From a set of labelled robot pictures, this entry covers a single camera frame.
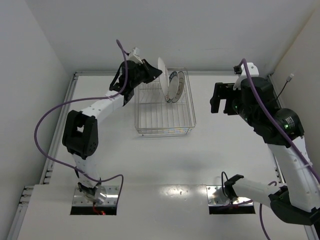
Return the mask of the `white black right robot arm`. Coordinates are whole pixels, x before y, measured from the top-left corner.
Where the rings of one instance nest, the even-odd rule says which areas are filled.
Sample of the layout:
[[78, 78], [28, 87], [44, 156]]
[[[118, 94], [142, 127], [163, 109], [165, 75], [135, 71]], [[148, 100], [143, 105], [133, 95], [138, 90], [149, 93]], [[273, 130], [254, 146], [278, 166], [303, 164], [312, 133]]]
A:
[[288, 224], [312, 226], [320, 221], [320, 186], [309, 167], [304, 129], [298, 115], [278, 106], [274, 87], [262, 78], [252, 78], [255, 90], [271, 117], [288, 136], [285, 138], [263, 112], [248, 79], [234, 89], [233, 83], [218, 82], [210, 99], [211, 112], [217, 113], [225, 100], [224, 114], [239, 115], [262, 137], [275, 156], [285, 184], [268, 186], [236, 174], [224, 182], [220, 195], [230, 200], [249, 198], [273, 211]]

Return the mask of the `white plate thin green rim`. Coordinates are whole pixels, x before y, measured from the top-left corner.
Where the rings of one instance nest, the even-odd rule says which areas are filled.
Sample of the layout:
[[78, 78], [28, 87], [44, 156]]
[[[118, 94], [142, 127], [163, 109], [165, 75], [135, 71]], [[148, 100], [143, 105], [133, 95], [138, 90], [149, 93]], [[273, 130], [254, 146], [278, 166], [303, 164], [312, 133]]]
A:
[[183, 94], [184, 87], [185, 87], [185, 74], [183, 71], [178, 72], [179, 83], [178, 83], [178, 90], [176, 93], [176, 101], [178, 102]]

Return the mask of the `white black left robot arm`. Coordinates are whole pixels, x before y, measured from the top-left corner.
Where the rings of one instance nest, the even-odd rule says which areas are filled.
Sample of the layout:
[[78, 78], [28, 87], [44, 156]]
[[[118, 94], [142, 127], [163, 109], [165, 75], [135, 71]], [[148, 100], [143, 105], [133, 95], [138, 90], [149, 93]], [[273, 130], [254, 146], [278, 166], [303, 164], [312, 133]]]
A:
[[103, 191], [93, 158], [99, 144], [99, 124], [115, 110], [125, 106], [134, 96], [137, 86], [154, 81], [162, 73], [146, 60], [141, 63], [126, 60], [117, 70], [105, 99], [97, 100], [80, 111], [71, 110], [68, 113], [62, 144], [74, 159], [77, 185], [87, 198], [94, 201]]

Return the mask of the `white plate orange sunburst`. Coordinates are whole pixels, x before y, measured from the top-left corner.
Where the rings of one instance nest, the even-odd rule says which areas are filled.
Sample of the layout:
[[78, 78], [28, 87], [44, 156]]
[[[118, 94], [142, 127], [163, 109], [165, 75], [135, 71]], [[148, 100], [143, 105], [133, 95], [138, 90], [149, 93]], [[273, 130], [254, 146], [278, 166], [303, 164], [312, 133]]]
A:
[[164, 94], [165, 99], [169, 97], [169, 76], [168, 69], [164, 63], [164, 61], [159, 57], [157, 60], [157, 67], [162, 71], [162, 74], [158, 77], [159, 83], [161, 86], [161, 90]]

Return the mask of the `white plate wide green band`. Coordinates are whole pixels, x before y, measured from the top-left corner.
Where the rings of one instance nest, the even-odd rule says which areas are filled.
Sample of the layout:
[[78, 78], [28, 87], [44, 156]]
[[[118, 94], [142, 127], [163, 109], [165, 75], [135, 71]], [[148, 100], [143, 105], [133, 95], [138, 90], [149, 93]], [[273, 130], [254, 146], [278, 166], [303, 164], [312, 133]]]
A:
[[168, 77], [168, 88], [165, 95], [165, 100], [167, 103], [171, 103], [179, 88], [179, 76], [177, 71], [173, 71], [170, 76]]

